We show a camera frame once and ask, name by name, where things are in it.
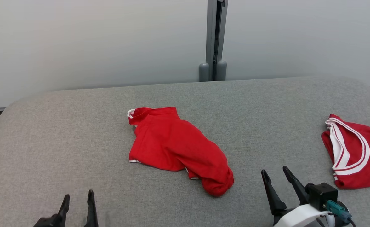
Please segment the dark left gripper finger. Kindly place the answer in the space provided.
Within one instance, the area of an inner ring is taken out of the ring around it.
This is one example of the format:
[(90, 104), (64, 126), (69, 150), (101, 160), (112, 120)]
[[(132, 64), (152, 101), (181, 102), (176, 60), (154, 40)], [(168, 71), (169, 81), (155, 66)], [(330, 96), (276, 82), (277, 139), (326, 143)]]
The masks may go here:
[(58, 227), (65, 227), (66, 223), (66, 216), (69, 211), (70, 206), (70, 195), (65, 195), (62, 205), (59, 209), (58, 216), (59, 216), (59, 225)]
[(87, 204), (88, 204), (88, 213), (84, 227), (98, 227), (99, 223), (95, 205), (95, 196), (92, 189), (90, 189), (88, 192)]

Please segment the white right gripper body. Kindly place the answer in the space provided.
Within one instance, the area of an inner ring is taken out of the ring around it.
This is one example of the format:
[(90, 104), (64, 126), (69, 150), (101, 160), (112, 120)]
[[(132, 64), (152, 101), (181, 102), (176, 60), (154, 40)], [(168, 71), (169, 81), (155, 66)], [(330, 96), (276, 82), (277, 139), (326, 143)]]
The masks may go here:
[(291, 210), (280, 220), (274, 224), (274, 227), (304, 227), (314, 221), (320, 216), (325, 216), (329, 227), (335, 226), (335, 216), (325, 211), (319, 211), (310, 204), (301, 205)]

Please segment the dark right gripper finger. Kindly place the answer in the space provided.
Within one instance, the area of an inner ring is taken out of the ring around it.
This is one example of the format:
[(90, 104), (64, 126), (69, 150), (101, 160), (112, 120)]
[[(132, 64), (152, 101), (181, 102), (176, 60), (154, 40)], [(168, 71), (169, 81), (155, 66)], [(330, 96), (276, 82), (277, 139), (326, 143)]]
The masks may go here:
[(281, 212), (287, 209), (286, 204), (277, 195), (277, 192), (272, 186), (271, 178), (266, 170), (261, 171), (262, 180), (264, 182), (267, 200), (270, 206), (270, 211), (273, 216), (279, 216)]
[(305, 186), (298, 180), (298, 178), (290, 171), (288, 167), (283, 166), (282, 169), (288, 182), (293, 186), (300, 201), (300, 205), (308, 204), (309, 194), (306, 192)]

